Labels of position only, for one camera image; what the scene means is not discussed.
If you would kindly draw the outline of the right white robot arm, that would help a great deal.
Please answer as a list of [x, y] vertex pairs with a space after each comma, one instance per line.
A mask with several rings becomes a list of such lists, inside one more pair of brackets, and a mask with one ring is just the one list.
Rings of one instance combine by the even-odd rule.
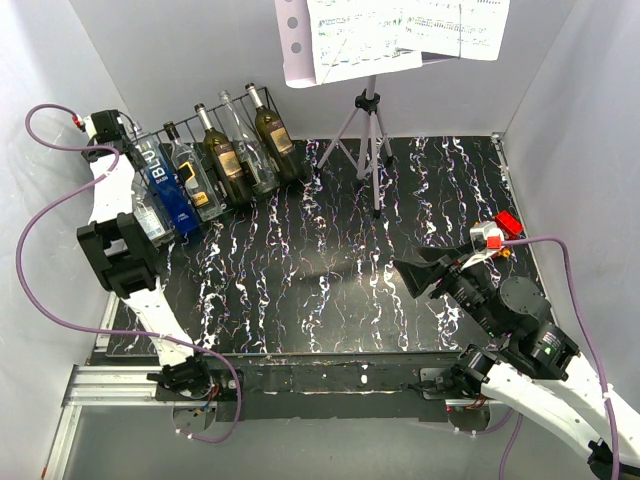
[[485, 262], [510, 245], [492, 236], [485, 248], [421, 247], [415, 261], [394, 260], [412, 297], [450, 296], [499, 344], [494, 353], [467, 347], [434, 386], [510, 406], [572, 447], [599, 479], [638, 478], [639, 413], [614, 391], [601, 360], [552, 322], [533, 280], [491, 282]]

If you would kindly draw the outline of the blue square bottle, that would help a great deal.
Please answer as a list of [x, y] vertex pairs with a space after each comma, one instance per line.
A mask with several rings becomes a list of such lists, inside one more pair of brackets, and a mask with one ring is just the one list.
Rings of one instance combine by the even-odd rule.
[[194, 231], [199, 225], [199, 220], [183, 189], [176, 180], [160, 143], [154, 136], [147, 134], [139, 126], [134, 126], [132, 133], [136, 148], [141, 153], [146, 164], [146, 176], [174, 228], [181, 236]]

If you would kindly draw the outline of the small clear glass bottle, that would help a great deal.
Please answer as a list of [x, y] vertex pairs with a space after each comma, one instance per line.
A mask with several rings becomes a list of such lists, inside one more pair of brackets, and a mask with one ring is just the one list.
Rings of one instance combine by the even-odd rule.
[[134, 174], [131, 188], [133, 213], [144, 233], [156, 247], [169, 243], [174, 237], [172, 227], [161, 202], [152, 194], [141, 173]]

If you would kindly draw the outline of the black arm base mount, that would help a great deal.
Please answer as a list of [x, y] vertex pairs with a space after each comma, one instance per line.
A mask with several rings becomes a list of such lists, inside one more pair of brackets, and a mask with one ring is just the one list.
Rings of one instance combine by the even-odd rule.
[[219, 393], [216, 420], [417, 419], [489, 403], [452, 383], [456, 353], [230, 355], [205, 362]]

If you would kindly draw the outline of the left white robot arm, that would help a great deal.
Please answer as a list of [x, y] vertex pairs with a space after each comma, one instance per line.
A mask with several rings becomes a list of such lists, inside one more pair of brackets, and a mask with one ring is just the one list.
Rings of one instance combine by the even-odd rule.
[[151, 338], [161, 371], [149, 379], [190, 399], [206, 398], [215, 382], [166, 300], [158, 250], [134, 214], [135, 147], [116, 110], [83, 122], [94, 148], [85, 158], [97, 183], [88, 225], [77, 230], [79, 244], [101, 286], [136, 314]]

